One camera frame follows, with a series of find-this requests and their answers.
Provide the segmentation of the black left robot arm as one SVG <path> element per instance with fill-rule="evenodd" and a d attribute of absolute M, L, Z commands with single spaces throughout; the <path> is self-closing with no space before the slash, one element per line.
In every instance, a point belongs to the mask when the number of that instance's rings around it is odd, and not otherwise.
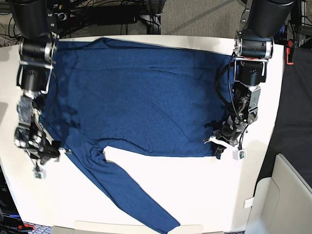
<path fill-rule="evenodd" d="M 243 137 L 257 121 L 260 83 L 266 81 L 273 56 L 274 36 L 280 31 L 293 0 L 249 0 L 234 38 L 234 50 L 215 80 L 214 88 L 229 116 L 208 139 L 215 157 L 230 149 L 237 159 L 246 157 Z"/>

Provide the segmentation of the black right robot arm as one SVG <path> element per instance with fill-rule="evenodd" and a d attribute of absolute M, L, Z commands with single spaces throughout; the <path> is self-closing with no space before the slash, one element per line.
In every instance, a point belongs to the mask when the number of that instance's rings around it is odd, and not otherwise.
<path fill-rule="evenodd" d="M 55 17 L 45 0 L 10 0 L 8 3 L 21 33 L 16 86 L 22 90 L 22 96 L 17 103 L 19 123 L 14 143 L 36 163 L 44 165 L 52 158 L 59 158 L 59 143 L 46 138 L 44 126 L 39 122 L 45 110 L 44 98 L 49 91 L 59 40 Z"/>

